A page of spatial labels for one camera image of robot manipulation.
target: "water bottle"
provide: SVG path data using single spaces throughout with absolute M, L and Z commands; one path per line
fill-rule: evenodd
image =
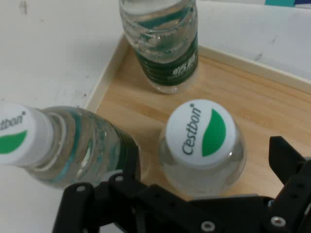
M 49 186 L 97 186 L 122 172 L 137 149 L 130 135 L 80 108 L 0 104 L 0 164 L 21 167 Z
M 198 77 L 195 0 L 120 0 L 125 35 L 149 83 L 178 93 Z
M 243 135 L 230 113 L 209 100 L 192 100 L 170 116 L 159 141 L 168 181 L 193 198 L 216 196 L 240 177 L 246 163 Z

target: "white bottle cap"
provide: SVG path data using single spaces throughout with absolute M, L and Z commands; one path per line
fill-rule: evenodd
M 37 109 L 0 103 L 0 164 L 27 166 L 51 149 L 53 126 Z
M 207 169 L 231 155 L 236 126 L 230 113 L 219 104 L 192 100 L 170 116 L 166 140 L 176 161 L 187 167 Z

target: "lying water bottle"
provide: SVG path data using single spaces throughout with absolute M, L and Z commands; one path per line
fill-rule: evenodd
M 134 151 L 130 135 L 89 111 L 0 104 L 0 164 L 22 167 L 49 186 L 96 186 L 122 172 Z
M 120 0 L 125 35 L 149 83 L 178 93 L 198 76 L 195 0 Z

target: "white table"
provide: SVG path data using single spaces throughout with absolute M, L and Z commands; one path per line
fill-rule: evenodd
M 0 101 L 85 107 L 122 34 L 118 1 L 26 2 L 1 4 Z M 198 9 L 201 45 L 311 79 L 311 10 L 208 1 Z M 61 190 L 9 166 L 0 190 L 1 232 L 52 230 Z

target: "wooden surface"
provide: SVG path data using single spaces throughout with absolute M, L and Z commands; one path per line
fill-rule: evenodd
M 268 164 L 269 137 L 281 135 L 301 154 L 311 152 L 311 95 L 265 78 L 200 57 L 200 78 L 187 91 L 164 95 L 152 89 L 131 49 L 110 85 L 98 114 L 129 132 L 143 149 L 146 184 L 171 187 L 160 170 L 159 134 L 172 111 L 193 99 L 225 107 L 244 134 L 248 159 L 239 181 L 224 195 L 275 197 L 282 184 Z

